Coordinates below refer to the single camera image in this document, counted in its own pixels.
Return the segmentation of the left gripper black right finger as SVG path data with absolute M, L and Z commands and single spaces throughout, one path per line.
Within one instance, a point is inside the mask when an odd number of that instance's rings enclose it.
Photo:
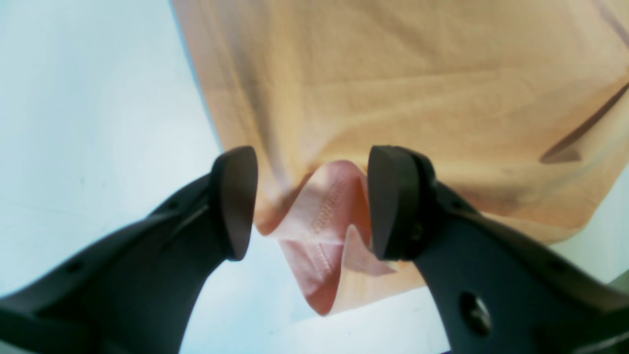
M 372 249 L 409 261 L 454 354 L 626 354 L 627 294 L 519 231 L 482 216 L 422 154 L 373 146 Z

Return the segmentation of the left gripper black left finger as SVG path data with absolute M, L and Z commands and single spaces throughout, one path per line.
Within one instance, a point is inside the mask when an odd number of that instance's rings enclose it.
M 34 354 L 177 354 L 207 278 L 244 258 L 258 166 L 253 147 L 138 222 L 1 298 L 3 344 Z

